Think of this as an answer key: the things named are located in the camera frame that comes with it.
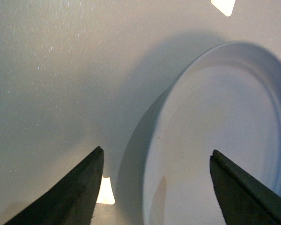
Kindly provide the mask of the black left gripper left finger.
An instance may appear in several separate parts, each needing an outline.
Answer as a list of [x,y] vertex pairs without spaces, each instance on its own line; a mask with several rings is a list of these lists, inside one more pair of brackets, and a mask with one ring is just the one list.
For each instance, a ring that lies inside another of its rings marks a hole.
[[102,180],[104,150],[96,147],[65,177],[6,222],[8,225],[89,225]]

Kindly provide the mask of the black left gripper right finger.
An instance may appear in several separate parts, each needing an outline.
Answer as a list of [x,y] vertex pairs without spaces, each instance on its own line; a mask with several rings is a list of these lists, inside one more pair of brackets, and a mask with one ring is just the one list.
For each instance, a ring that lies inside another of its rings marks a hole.
[[281,225],[281,197],[218,150],[209,167],[226,224]]

